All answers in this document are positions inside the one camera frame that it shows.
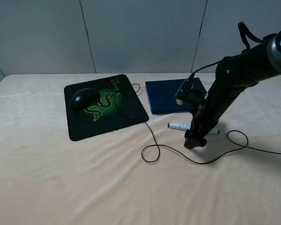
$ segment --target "computer mouse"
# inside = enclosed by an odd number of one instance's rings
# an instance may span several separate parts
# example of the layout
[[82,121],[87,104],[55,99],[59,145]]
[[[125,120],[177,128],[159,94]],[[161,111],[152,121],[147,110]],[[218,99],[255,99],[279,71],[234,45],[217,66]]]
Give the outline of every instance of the computer mouse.
[[96,88],[84,88],[77,91],[71,98],[69,106],[72,110],[79,111],[87,108],[100,98]]

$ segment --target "marker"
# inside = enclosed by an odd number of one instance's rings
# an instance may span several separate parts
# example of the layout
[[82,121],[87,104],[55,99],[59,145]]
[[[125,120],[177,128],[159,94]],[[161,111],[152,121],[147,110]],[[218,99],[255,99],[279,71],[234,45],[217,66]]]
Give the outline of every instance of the marker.
[[[168,128],[176,130],[189,130],[191,125],[181,124],[181,123],[168,123]],[[213,128],[208,134],[209,135],[218,135],[220,133],[219,129]]]

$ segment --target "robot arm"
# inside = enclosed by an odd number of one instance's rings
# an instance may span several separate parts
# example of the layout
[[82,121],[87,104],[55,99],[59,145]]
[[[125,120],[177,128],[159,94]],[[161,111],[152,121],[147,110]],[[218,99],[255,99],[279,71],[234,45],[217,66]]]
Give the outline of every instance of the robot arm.
[[[240,55],[223,58],[216,68],[215,81],[207,93],[194,90],[192,74],[184,81],[176,94],[176,100],[192,103],[191,129],[185,133],[184,146],[188,149],[203,147],[204,138],[214,128],[219,118],[246,88],[259,81],[281,75],[281,31],[259,40],[247,27],[239,23],[241,37],[247,49]],[[248,37],[260,44],[252,49],[245,39]]]

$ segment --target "cream fabric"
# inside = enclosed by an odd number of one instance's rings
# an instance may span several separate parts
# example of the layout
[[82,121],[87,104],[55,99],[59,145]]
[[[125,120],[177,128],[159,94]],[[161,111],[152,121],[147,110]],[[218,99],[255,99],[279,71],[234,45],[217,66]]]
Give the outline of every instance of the cream fabric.
[[[162,148],[141,159],[153,139],[144,124],[72,142],[63,89],[109,75],[11,75],[0,83],[0,225],[281,225],[281,156],[241,150],[195,165]],[[204,162],[235,146],[281,152],[281,76],[246,90],[222,116],[205,148],[183,147],[189,113],[152,115],[145,81],[187,74],[131,74],[159,143]],[[199,74],[209,88],[214,74]],[[240,135],[234,140],[244,142]],[[146,152],[154,159],[157,150]]]

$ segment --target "blue book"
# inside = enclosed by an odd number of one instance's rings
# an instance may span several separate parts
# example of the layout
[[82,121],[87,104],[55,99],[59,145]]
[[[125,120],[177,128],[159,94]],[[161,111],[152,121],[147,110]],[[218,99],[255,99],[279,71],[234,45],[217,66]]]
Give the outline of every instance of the blue book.
[[[192,104],[178,105],[175,95],[185,79],[145,82],[152,114],[189,112]],[[199,78],[194,78],[196,89],[205,91]]]

